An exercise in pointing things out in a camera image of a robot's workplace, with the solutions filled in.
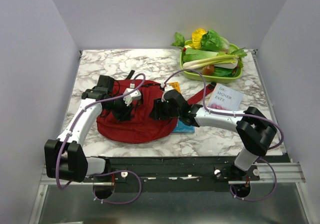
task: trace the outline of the red bag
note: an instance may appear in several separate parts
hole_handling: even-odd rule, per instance
[[[113,94],[119,95],[129,88],[132,80],[119,80],[114,83]],[[155,120],[149,117],[154,107],[154,100],[161,98],[163,92],[159,88],[159,83],[146,80],[139,89],[142,99],[134,101],[134,109],[131,112],[131,120],[118,121],[111,112],[104,110],[97,117],[97,129],[99,133],[111,140],[124,143],[146,143],[168,136],[177,126],[177,118],[169,120]],[[206,88],[207,94],[212,92],[214,86],[209,84]],[[202,99],[203,90],[193,96],[188,103],[195,104]]]

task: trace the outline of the green tray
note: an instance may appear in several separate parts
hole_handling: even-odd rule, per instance
[[[192,43],[192,40],[187,40],[185,42],[185,45]],[[230,47],[233,47],[234,49],[238,49],[238,47],[234,44],[230,44]],[[182,64],[183,64],[183,52],[181,51],[180,54],[180,69],[183,69]],[[202,81],[201,77],[196,74],[196,73],[192,73],[192,72],[188,72],[188,71],[184,71],[182,72],[183,75],[188,78],[188,79],[193,79],[193,80],[198,80],[198,81]],[[215,76],[208,76],[208,75],[204,75],[204,78],[207,82],[216,82],[216,83],[231,83],[233,81],[235,81],[236,79],[240,78],[242,76],[242,68],[238,68],[235,74],[235,77],[215,77]]]

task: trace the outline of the black strap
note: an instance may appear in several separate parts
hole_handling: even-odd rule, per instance
[[[130,73],[128,74],[128,76],[126,77],[126,79],[131,79],[132,76],[134,75],[135,71],[131,70]]]
[[[216,83],[212,82],[207,87],[205,87],[204,89],[205,89],[206,95],[210,94],[215,89],[216,85],[217,85]],[[192,96],[190,99],[188,99],[188,104],[192,105],[192,104],[196,104],[199,101],[201,101],[204,97],[204,94],[203,94],[204,89],[202,89],[200,92],[196,93],[194,96]]]
[[[148,84],[142,85],[141,87],[148,88],[150,86],[160,86],[160,85],[161,85],[160,83],[148,83]]]

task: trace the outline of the black buckle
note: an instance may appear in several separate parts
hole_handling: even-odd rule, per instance
[[[217,83],[212,82],[211,84],[208,85],[209,90],[213,90],[216,87]]]

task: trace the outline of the metal floor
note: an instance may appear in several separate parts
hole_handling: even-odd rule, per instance
[[[272,184],[252,184],[249,197],[267,194]],[[112,201],[127,201],[135,194],[113,194]],[[295,183],[278,184],[275,194],[256,203],[242,202],[230,193],[142,193],[132,204],[117,206],[94,202],[90,185],[64,191],[49,186],[40,224],[305,224]]]

